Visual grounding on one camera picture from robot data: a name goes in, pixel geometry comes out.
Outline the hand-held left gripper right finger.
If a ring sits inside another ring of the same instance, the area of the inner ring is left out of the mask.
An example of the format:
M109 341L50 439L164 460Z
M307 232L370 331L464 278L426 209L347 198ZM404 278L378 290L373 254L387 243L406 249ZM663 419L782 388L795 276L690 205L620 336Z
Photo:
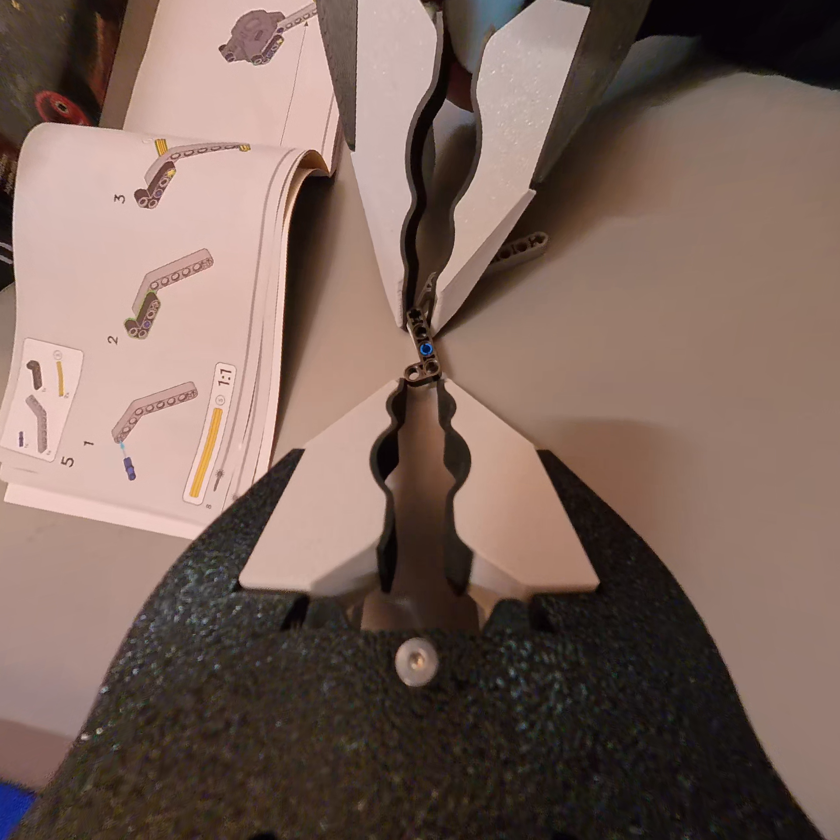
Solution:
M536 448L453 381L437 384L444 571L470 596L591 592L599 579Z

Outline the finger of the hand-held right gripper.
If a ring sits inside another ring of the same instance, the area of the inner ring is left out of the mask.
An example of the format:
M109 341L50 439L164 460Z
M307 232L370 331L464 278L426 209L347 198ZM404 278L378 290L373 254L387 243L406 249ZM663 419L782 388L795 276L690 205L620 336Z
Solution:
M443 24L431 3L359 1L351 160L385 298L404 328L406 225L415 208L411 146L438 80Z
M534 197L532 178L589 13L577 3L533 2L486 43L472 91L476 165L437 276L436 329L465 302Z

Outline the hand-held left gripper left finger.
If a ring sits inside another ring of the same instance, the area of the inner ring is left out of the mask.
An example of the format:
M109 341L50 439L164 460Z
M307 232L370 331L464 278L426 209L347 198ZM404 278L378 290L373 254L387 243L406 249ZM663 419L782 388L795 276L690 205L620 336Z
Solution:
M375 548L386 499L371 468L389 428L387 381L307 442L275 510L239 575L250 590L366 594L382 586Z

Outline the black angled toy beam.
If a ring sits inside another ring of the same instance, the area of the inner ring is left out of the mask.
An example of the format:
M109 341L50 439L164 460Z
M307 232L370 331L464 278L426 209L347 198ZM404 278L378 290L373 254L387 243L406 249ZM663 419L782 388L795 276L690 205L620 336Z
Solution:
M410 308L406 313L406 326L415 343L417 353L417 361L405 368L406 383L411 386L420 386L439 380L443 370L423 310ZM425 341L434 346L434 354L426 359L422 358L418 351L418 345Z

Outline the grey toy beam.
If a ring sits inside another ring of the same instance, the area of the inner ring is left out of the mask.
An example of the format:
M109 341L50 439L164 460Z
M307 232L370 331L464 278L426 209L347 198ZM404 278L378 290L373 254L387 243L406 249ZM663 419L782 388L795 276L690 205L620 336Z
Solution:
M543 231L508 240L494 255L488 270L506 270L540 257L550 237Z

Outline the building instruction booklet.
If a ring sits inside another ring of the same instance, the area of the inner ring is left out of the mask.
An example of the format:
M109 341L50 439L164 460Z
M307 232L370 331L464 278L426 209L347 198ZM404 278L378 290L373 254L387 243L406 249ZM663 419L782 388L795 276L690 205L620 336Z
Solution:
M320 2L159 2L120 130L23 143L5 501L194 538L264 475L289 227L339 111Z

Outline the black toy set box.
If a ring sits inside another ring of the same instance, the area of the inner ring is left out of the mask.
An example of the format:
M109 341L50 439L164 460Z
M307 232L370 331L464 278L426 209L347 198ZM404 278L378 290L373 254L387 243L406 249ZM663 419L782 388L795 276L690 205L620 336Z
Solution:
M126 1L1 2L1 288L14 282L18 157L41 123L96 127Z

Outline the blue printed packaging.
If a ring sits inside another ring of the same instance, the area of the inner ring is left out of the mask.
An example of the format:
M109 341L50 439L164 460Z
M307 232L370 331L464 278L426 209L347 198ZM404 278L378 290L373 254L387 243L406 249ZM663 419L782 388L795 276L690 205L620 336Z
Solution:
M35 803L38 793L11 781L1 780L1 839L12 836Z

